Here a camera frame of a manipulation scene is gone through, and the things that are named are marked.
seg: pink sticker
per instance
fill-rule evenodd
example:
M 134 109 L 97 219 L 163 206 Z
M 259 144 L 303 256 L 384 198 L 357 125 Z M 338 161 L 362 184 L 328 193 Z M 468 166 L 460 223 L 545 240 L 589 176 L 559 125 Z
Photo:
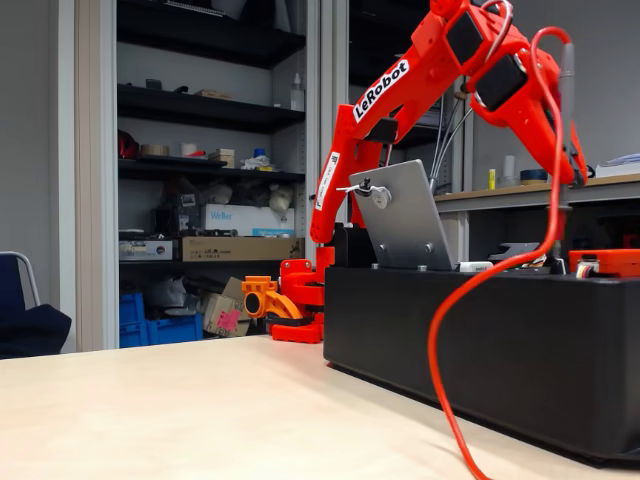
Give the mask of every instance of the pink sticker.
M 225 330 L 235 330 L 240 319 L 240 310 L 232 310 L 231 313 L 221 312 L 216 325 Z

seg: cable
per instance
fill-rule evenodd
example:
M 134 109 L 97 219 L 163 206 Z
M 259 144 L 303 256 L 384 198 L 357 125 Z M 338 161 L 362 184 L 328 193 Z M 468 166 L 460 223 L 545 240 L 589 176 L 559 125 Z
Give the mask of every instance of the cable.
M 456 125 L 456 128 L 453 130 L 453 133 L 451 134 L 451 136 L 447 140 L 447 143 L 442 148 L 442 151 L 440 152 L 440 156 L 438 157 L 438 162 L 436 163 L 436 173 L 440 173 L 440 168 L 442 167 L 442 162 L 444 161 L 444 156 L 447 154 L 447 150 L 449 149 L 449 145 L 451 145 L 451 142 L 453 142 L 453 139 L 456 138 L 456 134 L 458 133 L 458 130 L 460 130 L 460 127 L 462 127 L 462 125 L 464 125 L 464 122 L 467 120 L 469 115 L 471 115 L 472 111 L 473 110 L 471 110 L 471 109 L 467 110 L 467 113 L 465 113 L 464 117 L 462 117 L 462 120 L 460 120 L 458 122 L 458 125 Z
M 438 140 L 436 140 L 436 151 L 433 153 L 433 164 L 431 165 L 431 172 L 433 173 L 433 167 L 438 159 L 438 150 L 440 150 L 440 137 L 442 136 L 442 121 L 444 120 L 444 95 L 440 97 L 440 121 L 438 122 Z
M 511 5 L 507 0 L 489 0 L 483 3 L 482 7 L 480 8 L 482 8 L 483 10 L 486 10 L 487 8 L 493 5 L 497 5 L 498 3 L 501 3 L 504 5 L 505 20 L 502 24 L 502 28 L 500 29 L 500 33 L 494 40 L 493 45 L 491 45 L 491 48 L 489 49 L 489 53 L 487 53 L 487 58 L 485 58 L 484 60 L 485 63 L 489 61 L 489 59 L 491 58 L 491 55 L 493 55 L 496 52 L 496 50 L 500 47 L 500 45 L 502 45 L 502 42 L 504 41 L 505 37 L 507 36 L 507 32 L 509 32 L 509 28 L 511 27 L 511 22 L 513 21 L 513 5 Z
M 459 98 L 456 98 L 456 104 L 453 106 L 453 110 L 451 111 L 451 117 L 449 118 L 449 122 L 447 122 L 447 129 L 444 131 L 444 138 L 447 138 L 449 136 L 449 133 L 451 132 L 451 126 L 453 125 L 453 121 L 456 117 L 456 113 L 458 113 L 458 108 L 460 108 L 460 105 L 462 104 L 462 100 L 460 100 Z M 436 170 L 436 164 L 437 164 L 437 159 L 440 157 L 440 154 L 436 151 L 436 161 L 433 162 L 433 165 L 431 166 L 431 178 L 438 178 L 438 171 Z
M 531 63 L 533 65 L 538 64 L 538 44 L 540 43 L 540 39 L 546 35 L 554 35 L 562 40 L 563 43 L 570 43 L 571 39 L 569 35 L 562 29 L 557 27 L 546 27 L 536 33 L 533 41 L 531 42 Z M 536 82 L 542 88 L 544 93 L 544 99 L 547 106 L 551 109 L 551 113 L 554 119 L 554 125 L 556 126 L 556 143 L 554 150 L 554 164 L 553 164 L 553 179 L 551 185 L 551 199 L 550 199 L 550 208 L 549 208 L 549 223 L 547 227 L 547 233 L 544 241 L 537 250 L 524 253 L 521 255 L 516 255 L 515 257 L 508 258 L 499 262 L 498 264 L 491 267 L 489 270 L 485 270 L 484 272 L 480 272 L 477 275 L 471 277 L 465 283 L 463 283 L 460 287 L 454 290 L 442 304 L 436 310 L 433 319 L 431 320 L 431 326 L 429 327 L 429 336 L 428 336 L 428 359 L 429 359 L 429 370 L 431 372 L 431 379 L 433 381 L 433 386 L 435 388 L 436 394 L 438 395 L 438 400 L 440 401 L 440 405 L 442 406 L 442 410 L 444 411 L 447 421 L 449 422 L 449 426 L 453 432 L 453 435 L 458 443 L 458 448 L 464 457 L 464 461 L 473 474 L 476 480 L 489 480 L 489 478 L 482 473 L 482 471 L 478 468 L 476 463 L 469 452 L 469 448 L 460 432 L 460 428 L 458 427 L 458 423 L 453 414 L 453 410 L 451 409 L 451 405 L 449 404 L 449 400 L 447 399 L 447 395 L 444 389 L 444 385 L 442 384 L 442 377 L 440 375 L 440 368 L 438 366 L 438 353 L 437 353 L 437 340 L 438 340 L 438 331 L 440 329 L 440 325 L 444 320 L 447 312 L 453 307 L 458 300 L 464 297 L 467 293 L 473 290 L 475 287 L 485 282 L 489 278 L 493 277 L 497 273 L 503 272 L 509 268 L 516 267 L 523 263 L 531 262 L 535 260 L 537 257 L 540 257 L 543 254 L 546 254 L 552 247 L 556 239 L 558 238 L 558 225 L 560 213 L 558 209 L 558 197 L 560 190 L 560 165 L 562 162 L 562 147 L 563 147 L 563 127 L 562 127 L 562 117 L 560 114 L 560 108 L 556 103 L 549 87 L 544 82 L 542 77 L 542 71 L 539 68 L 533 68 L 534 77 Z

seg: table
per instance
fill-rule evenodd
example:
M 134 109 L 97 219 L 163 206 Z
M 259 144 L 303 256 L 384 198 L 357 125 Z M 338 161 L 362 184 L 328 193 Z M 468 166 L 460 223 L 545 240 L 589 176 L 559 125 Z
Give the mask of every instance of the table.
M 640 475 L 460 424 L 495 479 Z M 248 337 L 0 362 L 0 478 L 471 477 L 439 410 L 332 370 L 321 345 Z

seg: white bottle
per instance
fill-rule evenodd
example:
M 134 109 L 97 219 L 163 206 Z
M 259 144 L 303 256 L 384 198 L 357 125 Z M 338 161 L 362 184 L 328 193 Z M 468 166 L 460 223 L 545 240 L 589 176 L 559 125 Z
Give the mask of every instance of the white bottle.
M 291 86 L 291 110 L 304 112 L 304 87 L 299 73 L 296 73 Z

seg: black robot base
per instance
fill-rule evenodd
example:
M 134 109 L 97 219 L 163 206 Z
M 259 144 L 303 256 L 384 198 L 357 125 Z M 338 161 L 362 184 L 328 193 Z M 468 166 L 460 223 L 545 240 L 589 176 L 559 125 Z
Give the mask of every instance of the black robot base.
M 328 269 L 325 358 L 437 402 L 427 331 L 466 278 Z M 640 281 L 503 274 L 453 307 L 438 352 L 457 414 L 594 466 L 640 468 Z

